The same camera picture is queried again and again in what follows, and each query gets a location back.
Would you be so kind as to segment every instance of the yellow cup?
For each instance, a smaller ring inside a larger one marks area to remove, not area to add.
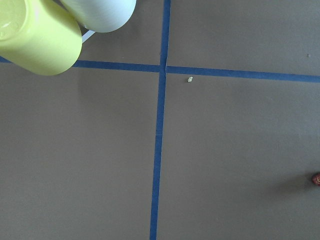
[[[39,75],[56,75],[78,59],[76,20],[52,0],[0,0],[0,56]]]

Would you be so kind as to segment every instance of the small red item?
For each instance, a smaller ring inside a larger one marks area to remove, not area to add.
[[[320,187],[320,172],[312,176],[312,182]]]

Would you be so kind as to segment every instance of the white cup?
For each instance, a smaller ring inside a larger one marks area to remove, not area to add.
[[[108,33],[121,28],[131,17],[136,0],[61,0],[86,29]]]

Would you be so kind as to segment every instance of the plastic cup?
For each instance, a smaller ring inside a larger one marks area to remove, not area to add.
[[[51,0],[0,0],[0,56],[39,75],[78,59],[82,35],[73,16]]]
[[[85,28],[108,33],[122,27],[135,10],[136,0],[61,0]]]

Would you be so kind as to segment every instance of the blue tape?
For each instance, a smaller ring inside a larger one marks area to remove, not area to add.
[[[3,58],[2,56],[0,56],[0,63],[11,63],[11,62]]]
[[[73,67],[89,69],[127,70],[152,73],[159,73],[160,70],[159,65],[86,60],[77,60]]]
[[[163,19],[162,19],[162,36],[161,36],[160,71],[159,71],[159,85],[158,85],[158,102],[157,102],[156,130],[155,130],[155,147],[154,147],[152,202],[151,202],[151,218],[150,218],[150,240],[157,239],[157,228],[158,228],[158,208],[159,208],[162,140],[163,140],[165,97],[166,97],[166,80],[167,80],[166,68],[167,68],[168,46],[169,46],[170,8],[171,8],[171,0],[164,0]]]
[[[167,73],[170,73],[170,74],[188,74],[188,75],[233,77],[233,78],[245,78],[245,79],[266,79],[266,80],[320,83],[320,76],[312,76],[312,75],[224,70],[224,69],[184,67],[184,66],[167,66],[166,71]]]

